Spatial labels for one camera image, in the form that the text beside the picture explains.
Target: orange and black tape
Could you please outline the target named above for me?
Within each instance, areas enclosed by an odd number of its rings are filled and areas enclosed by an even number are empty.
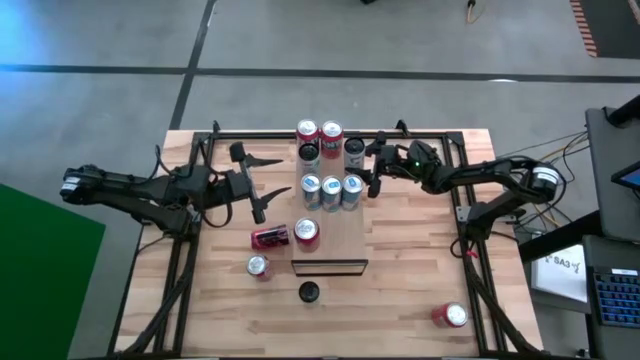
[[[582,11],[580,1],[571,0],[571,8],[573,9],[573,15],[578,23],[578,29],[580,30],[580,35],[582,36],[582,41],[584,42],[587,54],[592,57],[598,57],[598,48],[596,47],[596,43],[593,41],[593,36],[591,36],[591,30],[589,30],[589,24],[587,24],[587,19],[584,17],[584,11]]]
[[[631,6],[631,11],[633,12],[633,16],[635,16],[638,25],[640,25],[640,4],[638,0],[628,0],[629,6]]]

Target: soda can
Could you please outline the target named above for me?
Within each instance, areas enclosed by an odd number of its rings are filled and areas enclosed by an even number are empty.
[[[265,250],[282,245],[289,245],[287,225],[256,230],[251,233],[251,247],[254,250]]]
[[[364,141],[350,138],[344,143],[344,167],[364,168]]]
[[[336,212],[340,209],[340,194],[342,183],[335,176],[327,176],[322,180],[322,208],[328,212]]]
[[[303,144],[298,148],[298,159],[303,174],[318,173],[320,165],[320,151],[316,144]]]
[[[273,276],[269,266],[269,259],[264,255],[250,257],[247,262],[247,272],[260,281],[267,281]]]
[[[313,219],[302,218],[298,220],[293,232],[303,251],[315,251],[320,245],[320,227]]]
[[[318,125],[311,119],[300,120],[296,128],[296,139],[298,147],[309,143],[318,145],[320,142]]]
[[[327,159],[337,159],[342,151],[342,138],[344,132],[342,125],[337,121],[329,120],[322,125],[322,134],[320,135],[320,151],[322,156]]]
[[[342,208],[352,211],[358,208],[362,194],[362,179],[358,175],[348,175],[342,182]]]
[[[302,186],[302,201],[307,210],[318,210],[321,203],[320,178],[314,174],[307,174],[300,180]]]
[[[467,323],[467,311],[456,302],[446,303],[431,311],[431,319],[441,328],[459,328]]]

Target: red soda can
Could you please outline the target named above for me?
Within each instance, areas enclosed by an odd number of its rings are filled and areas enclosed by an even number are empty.
[[[446,303],[431,311],[431,320],[437,327],[459,328],[467,323],[467,311],[456,302]]]
[[[344,131],[337,121],[329,120],[322,125],[320,134],[321,153],[327,159],[337,159],[342,151]]]
[[[256,230],[251,233],[251,247],[254,250],[264,250],[282,245],[289,245],[287,225]]]
[[[313,252],[320,246],[320,227],[315,220],[302,218],[293,229],[300,248],[305,252]]]
[[[271,279],[273,273],[269,267],[269,259],[264,255],[253,255],[247,262],[247,272],[260,281]]]
[[[318,129],[318,125],[311,119],[300,120],[296,128],[296,139],[298,148],[304,144],[319,145],[320,129]]]

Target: wooden platform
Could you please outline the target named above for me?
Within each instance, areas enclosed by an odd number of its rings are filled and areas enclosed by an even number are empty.
[[[487,130],[462,131],[470,163],[494,158]],[[168,133],[163,159],[169,167],[187,161],[192,135],[192,131]],[[216,145],[214,167],[218,170],[230,166],[230,143],[219,141]],[[293,186],[293,141],[244,143],[246,151],[256,157],[285,160],[252,172],[259,194]],[[495,184],[475,189],[479,201],[491,200],[502,191]],[[291,224],[295,201],[295,191],[278,196],[269,205],[263,225]],[[248,202],[234,204],[233,220],[225,228],[205,227],[183,356],[477,355],[471,322],[460,329],[439,329],[429,319],[430,310],[437,305],[448,301],[468,304],[462,262],[449,254],[457,234],[450,195],[428,195],[417,184],[384,178],[380,196],[364,199],[363,205],[367,270],[361,277],[311,278],[321,289],[319,300],[312,305],[298,298],[298,287],[309,278],[294,275],[291,246],[267,253],[276,272],[270,282],[259,283],[247,275],[246,260],[253,253],[249,233],[259,228],[253,223]],[[225,215],[224,208],[208,213],[218,223]],[[500,226],[496,230],[509,231]],[[142,244],[159,236],[157,229],[145,230]],[[501,305],[527,340],[541,347],[516,244],[493,236],[487,246]],[[170,249],[167,240],[138,257],[116,349],[131,344],[158,309]],[[484,307],[483,316],[491,341]],[[172,331],[170,321],[168,341]]]

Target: white paper sign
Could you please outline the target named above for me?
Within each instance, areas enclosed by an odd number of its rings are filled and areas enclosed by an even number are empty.
[[[587,302],[587,277],[582,245],[560,250],[534,261],[531,287]]]

